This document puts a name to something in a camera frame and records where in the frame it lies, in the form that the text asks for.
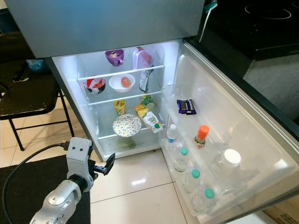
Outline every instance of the floral plate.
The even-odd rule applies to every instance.
[[[121,137],[131,137],[141,128],[141,120],[133,114],[124,114],[113,122],[114,132]]]

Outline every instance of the orange bottle cap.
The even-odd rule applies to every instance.
[[[210,128],[206,125],[202,125],[199,127],[197,138],[198,139],[205,139],[209,134]]]

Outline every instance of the bottle cap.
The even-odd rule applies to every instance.
[[[224,151],[222,154],[222,159],[225,164],[235,167],[240,164],[241,155],[237,151],[230,148]]]
[[[200,172],[197,169],[192,170],[192,176],[197,179],[200,176]]]
[[[176,129],[176,128],[177,128],[176,125],[174,125],[174,124],[170,125],[170,129]]]
[[[209,198],[209,199],[214,198],[214,192],[213,192],[211,189],[209,189],[209,188],[207,188],[207,189],[205,190],[205,195],[206,195],[206,197]]]
[[[187,155],[188,154],[188,149],[187,148],[181,148],[181,154],[182,155]]]
[[[209,134],[210,128],[206,125],[202,125],[199,127],[197,138],[198,139],[205,139],[207,137],[207,134]]]

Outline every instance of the black cable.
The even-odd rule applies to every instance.
[[[49,145],[45,148],[42,148],[41,150],[38,150],[37,152],[33,153],[31,156],[27,157],[23,162],[21,162],[16,168],[14,168],[14,170],[9,174],[8,178],[5,181],[4,187],[3,187],[3,191],[2,191],[2,204],[3,204],[3,210],[4,210],[4,214],[6,216],[6,218],[8,219],[9,224],[13,224],[8,210],[7,210],[7,205],[6,205],[6,191],[7,191],[7,186],[11,180],[11,178],[13,177],[13,175],[15,174],[15,172],[24,164],[26,163],[28,160],[30,160],[31,158],[33,158],[34,156],[36,156],[37,154],[49,149],[49,148],[53,148],[53,147],[57,147],[57,146],[61,146],[64,147],[64,143],[59,143],[59,144],[53,144],[53,145]]]

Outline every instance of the white bowl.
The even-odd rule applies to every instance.
[[[127,77],[131,81],[131,85],[127,88],[123,87],[121,84],[121,79],[123,77]],[[114,89],[117,92],[128,92],[132,89],[134,84],[135,84],[135,78],[134,78],[134,76],[132,76],[130,74],[122,74],[122,75],[112,76],[109,79],[109,85],[111,86],[112,89]]]

